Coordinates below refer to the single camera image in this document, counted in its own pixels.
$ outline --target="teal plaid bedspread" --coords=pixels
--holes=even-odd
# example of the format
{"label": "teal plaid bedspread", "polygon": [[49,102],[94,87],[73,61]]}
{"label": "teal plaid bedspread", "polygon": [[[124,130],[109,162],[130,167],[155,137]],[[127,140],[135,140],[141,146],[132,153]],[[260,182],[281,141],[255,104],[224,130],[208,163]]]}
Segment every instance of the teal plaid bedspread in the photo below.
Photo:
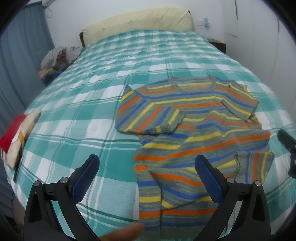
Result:
{"label": "teal plaid bedspread", "polygon": [[[290,117],[276,95],[248,69],[193,32],[132,31],[110,36],[86,47],[79,58],[29,106],[41,111],[23,153],[17,183],[6,166],[12,188],[25,207],[33,181],[57,182],[80,167],[90,154],[100,169],[78,209],[97,235],[138,218],[138,191],[133,171],[135,135],[115,130],[115,114],[125,85],[136,89],[170,76],[215,75],[246,84],[259,99],[256,115],[271,131],[270,149],[276,158],[264,190],[271,229],[283,222],[296,201],[296,180],[288,177],[289,153],[279,143],[284,127],[296,137]],[[70,230],[58,210],[67,234]]]}

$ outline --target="pillow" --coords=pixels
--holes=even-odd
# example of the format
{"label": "pillow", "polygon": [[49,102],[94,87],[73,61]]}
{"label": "pillow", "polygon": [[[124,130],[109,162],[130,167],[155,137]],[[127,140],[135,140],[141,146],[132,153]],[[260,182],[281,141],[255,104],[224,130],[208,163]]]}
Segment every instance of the pillow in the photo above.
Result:
{"label": "pillow", "polygon": [[4,151],[4,152],[8,152],[8,149],[10,147],[10,143],[13,139],[13,137],[15,136],[15,134],[17,133],[21,123],[23,122],[23,120],[26,118],[26,115],[21,114],[19,116],[17,116],[12,124],[8,127],[7,131],[5,132],[4,136],[1,137],[0,139],[0,148]]}
{"label": "pillow", "polygon": [[165,7],[124,13],[94,23],[83,29],[85,46],[111,35],[132,30],[193,31],[187,9]]}
{"label": "pillow", "polygon": [[1,150],[1,158],[7,165],[9,165],[12,169],[16,167],[17,162],[22,157],[22,152],[24,149],[24,145],[26,140],[29,137],[35,123],[38,121],[40,117],[40,112],[32,112],[26,115],[26,118],[21,123],[20,131],[16,134],[13,143],[10,144],[8,152],[4,152]]}

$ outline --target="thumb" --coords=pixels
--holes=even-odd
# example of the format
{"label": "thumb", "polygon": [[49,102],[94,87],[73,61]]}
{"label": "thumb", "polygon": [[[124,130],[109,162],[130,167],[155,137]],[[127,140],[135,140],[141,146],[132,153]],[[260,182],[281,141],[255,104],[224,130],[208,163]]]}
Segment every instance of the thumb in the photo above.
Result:
{"label": "thumb", "polygon": [[143,230],[144,224],[133,223],[122,229],[116,229],[111,233],[101,236],[99,239],[101,241],[133,241],[140,236]]}

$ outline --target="metal screw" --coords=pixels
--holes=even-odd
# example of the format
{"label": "metal screw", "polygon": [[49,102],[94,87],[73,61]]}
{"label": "metal screw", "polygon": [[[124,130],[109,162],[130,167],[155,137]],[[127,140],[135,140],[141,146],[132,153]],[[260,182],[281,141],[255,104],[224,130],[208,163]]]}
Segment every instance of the metal screw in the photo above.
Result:
{"label": "metal screw", "polygon": [[37,187],[38,185],[40,184],[40,181],[35,181],[35,182],[33,182],[33,185],[35,186],[35,187]]}
{"label": "metal screw", "polygon": [[61,183],[66,183],[68,181],[68,178],[67,177],[62,177],[61,179],[60,179],[60,182]]}
{"label": "metal screw", "polygon": [[258,187],[260,187],[260,186],[261,186],[261,182],[258,181],[258,180],[256,180],[256,181],[255,181],[255,185],[258,186]]}
{"label": "metal screw", "polygon": [[234,179],[232,177],[227,178],[226,181],[228,183],[234,183]]}

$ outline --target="wooden nightstand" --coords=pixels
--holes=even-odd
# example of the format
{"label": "wooden nightstand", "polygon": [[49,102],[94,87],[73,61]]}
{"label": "wooden nightstand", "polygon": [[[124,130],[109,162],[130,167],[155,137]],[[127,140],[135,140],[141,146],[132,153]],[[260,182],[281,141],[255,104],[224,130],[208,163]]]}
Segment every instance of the wooden nightstand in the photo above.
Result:
{"label": "wooden nightstand", "polygon": [[223,53],[226,53],[226,44],[225,43],[222,43],[218,40],[215,40],[215,39],[207,39],[210,44],[214,45],[218,50],[220,50],[221,52]]}

